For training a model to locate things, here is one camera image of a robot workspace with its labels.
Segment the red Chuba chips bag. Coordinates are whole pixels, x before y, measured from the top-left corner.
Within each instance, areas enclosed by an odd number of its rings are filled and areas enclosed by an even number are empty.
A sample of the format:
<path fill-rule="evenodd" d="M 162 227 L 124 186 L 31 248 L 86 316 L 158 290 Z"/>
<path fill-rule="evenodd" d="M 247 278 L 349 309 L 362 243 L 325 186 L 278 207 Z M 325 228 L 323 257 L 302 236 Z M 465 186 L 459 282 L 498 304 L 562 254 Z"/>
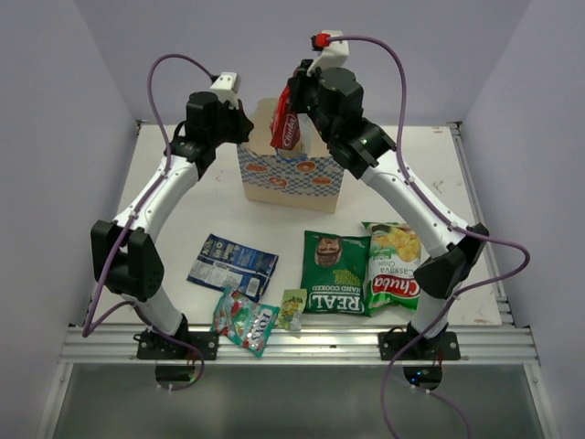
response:
<path fill-rule="evenodd" d="M 290 105 L 290 88 L 285 86 L 272 114 L 270 145 L 286 157 L 296 158 L 305 153 L 300 119 Z"/>

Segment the checkered paper bag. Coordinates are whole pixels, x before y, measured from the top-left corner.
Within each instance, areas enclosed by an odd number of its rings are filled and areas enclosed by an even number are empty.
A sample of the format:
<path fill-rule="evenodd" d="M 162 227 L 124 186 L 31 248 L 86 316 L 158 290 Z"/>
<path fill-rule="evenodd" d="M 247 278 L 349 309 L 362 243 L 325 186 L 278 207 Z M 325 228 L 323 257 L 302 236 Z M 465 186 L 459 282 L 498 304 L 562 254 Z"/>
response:
<path fill-rule="evenodd" d="M 275 98 L 258 101 L 251 116 L 254 130 L 250 140 L 237 147 L 239 171 L 247 199 L 290 208 L 334 213 L 344 169 L 328 154 L 326 145 L 309 123 L 303 123 L 298 150 L 286 153 L 270 146 L 270 122 Z"/>

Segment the green Chuba cassava chips bag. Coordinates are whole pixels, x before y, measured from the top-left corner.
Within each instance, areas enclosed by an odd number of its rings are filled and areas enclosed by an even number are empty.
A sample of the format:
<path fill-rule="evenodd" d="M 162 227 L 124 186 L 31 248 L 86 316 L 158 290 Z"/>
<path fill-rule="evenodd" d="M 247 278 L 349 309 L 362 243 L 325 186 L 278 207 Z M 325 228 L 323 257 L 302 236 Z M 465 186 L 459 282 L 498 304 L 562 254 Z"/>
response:
<path fill-rule="evenodd" d="M 414 272 L 420 266 L 422 246 L 418 235 L 406 223 L 362 223 L 370 234 L 367 277 L 364 283 L 367 310 L 384 306 L 417 308 L 420 286 Z"/>

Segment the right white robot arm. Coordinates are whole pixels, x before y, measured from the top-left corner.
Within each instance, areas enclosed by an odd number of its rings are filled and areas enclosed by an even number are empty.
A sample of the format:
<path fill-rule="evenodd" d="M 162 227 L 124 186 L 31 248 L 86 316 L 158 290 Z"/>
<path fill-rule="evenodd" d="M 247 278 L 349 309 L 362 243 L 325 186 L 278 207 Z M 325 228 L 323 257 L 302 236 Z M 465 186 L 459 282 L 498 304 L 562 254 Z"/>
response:
<path fill-rule="evenodd" d="M 447 327 L 445 307 L 479 260 L 487 228 L 451 214 L 399 164 L 396 140 L 364 117 L 364 92 L 353 72 L 321 69 L 304 59 L 287 84 L 292 110 L 308 116 L 337 164 L 385 199 L 428 253 L 414 274 L 420 299 L 408 325 L 407 347 L 415 358 L 429 358 Z"/>

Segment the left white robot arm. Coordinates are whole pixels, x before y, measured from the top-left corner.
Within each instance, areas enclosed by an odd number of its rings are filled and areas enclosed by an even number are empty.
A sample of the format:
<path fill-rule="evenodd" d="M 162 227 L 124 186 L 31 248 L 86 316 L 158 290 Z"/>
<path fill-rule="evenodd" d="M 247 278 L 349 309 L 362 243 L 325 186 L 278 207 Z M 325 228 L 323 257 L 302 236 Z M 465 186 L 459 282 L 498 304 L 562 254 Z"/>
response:
<path fill-rule="evenodd" d="M 147 186 L 113 220 L 99 220 L 91 228 L 97 288 L 108 288 L 133 305 L 146 324 L 161 333 L 157 346 L 170 359 L 188 352 L 190 337 L 180 330 L 184 317 L 162 286 L 165 267 L 156 240 L 181 198 L 216 159 L 217 148 L 247 142 L 252 128 L 236 92 L 191 94 L 185 133 L 171 140 Z"/>

